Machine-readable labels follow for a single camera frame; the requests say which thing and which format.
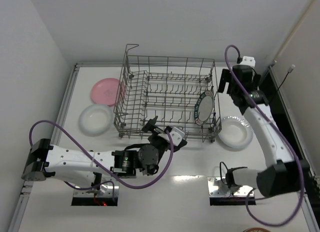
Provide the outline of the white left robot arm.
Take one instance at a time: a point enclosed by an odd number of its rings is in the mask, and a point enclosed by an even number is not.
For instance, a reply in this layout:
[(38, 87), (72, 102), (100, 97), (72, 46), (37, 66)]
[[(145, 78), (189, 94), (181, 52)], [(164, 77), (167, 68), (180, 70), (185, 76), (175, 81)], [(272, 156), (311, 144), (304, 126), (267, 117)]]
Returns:
[(203, 125), (196, 123), (196, 108), (206, 95), (218, 104), (211, 75), (130, 73), (117, 86), (114, 126), (120, 137), (147, 137), (146, 143), (93, 152), (81, 145), (77, 150), (62, 148), (42, 138), (31, 144), (21, 177), (55, 178), (83, 191), (98, 189), (102, 175), (122, 183), (141, 172), (158, 181), (165, 174), (159, 163), (166, 151), (173, 154), (189, 140), (214, 142), (221, 131), (215, 112)]

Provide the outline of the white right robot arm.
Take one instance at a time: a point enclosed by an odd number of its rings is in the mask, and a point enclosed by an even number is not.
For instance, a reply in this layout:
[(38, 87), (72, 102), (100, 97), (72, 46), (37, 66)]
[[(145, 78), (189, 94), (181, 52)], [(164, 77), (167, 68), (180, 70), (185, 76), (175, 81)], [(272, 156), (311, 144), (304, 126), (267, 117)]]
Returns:
[(225, 175), (228, 187), (250, 186), (264, 197), (303, 190), (300, 178), (310, 165), (305, 159), (295, 160), (289, 147), (279, 136), (271, 109), (263, 91), (258, 89), (261, 76), (243, 64), (223, 69), (218, 92), (226, 91), (251, 128), (264, 154), (266, 169), (259, 171), (246, 166), (230, 168)]

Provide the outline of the pink plastic plate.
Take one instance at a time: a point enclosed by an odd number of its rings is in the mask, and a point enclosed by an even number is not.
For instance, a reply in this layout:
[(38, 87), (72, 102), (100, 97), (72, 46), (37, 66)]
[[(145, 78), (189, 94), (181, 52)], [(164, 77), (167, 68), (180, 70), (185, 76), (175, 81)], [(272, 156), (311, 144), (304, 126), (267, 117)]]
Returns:
[(90, 98), (96, 104), (113, 107), (118, 93), (124, 95), (125, 85), (116, 78), (104, 78), (94, 84)]

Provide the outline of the green rimmed printed plate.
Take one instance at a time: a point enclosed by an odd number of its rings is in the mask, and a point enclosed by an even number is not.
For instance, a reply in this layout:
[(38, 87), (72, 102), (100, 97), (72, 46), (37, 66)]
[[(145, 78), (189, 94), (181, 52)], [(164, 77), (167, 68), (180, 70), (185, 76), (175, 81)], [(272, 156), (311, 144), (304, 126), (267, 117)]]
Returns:
[(204, 91), (194, 106), (193, 116), (196, 125), (203, 126), (209, 120), (214, 105), (214, 94), (210, 90)]

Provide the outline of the white shallow bowl plate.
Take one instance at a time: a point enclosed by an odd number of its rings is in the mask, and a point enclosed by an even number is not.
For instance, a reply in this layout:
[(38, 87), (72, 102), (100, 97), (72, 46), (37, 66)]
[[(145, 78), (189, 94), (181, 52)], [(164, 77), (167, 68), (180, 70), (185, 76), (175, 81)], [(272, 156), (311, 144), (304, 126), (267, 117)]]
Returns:
[(110, 129), (113, 119), (113, 111), (108, 105), (96, 103), (81, 112), (78, 126), (85, 135), (99, 136)]

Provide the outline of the white fluted plate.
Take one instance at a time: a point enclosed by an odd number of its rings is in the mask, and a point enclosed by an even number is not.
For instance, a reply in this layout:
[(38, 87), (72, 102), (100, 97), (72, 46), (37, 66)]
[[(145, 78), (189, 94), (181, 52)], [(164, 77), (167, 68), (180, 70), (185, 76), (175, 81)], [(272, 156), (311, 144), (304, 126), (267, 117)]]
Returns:
[(226, 116), (221, 120), (219, 139), (228, 147), (242, 150), (253, 140), (254, 132), (247, 120), (239, 116)]

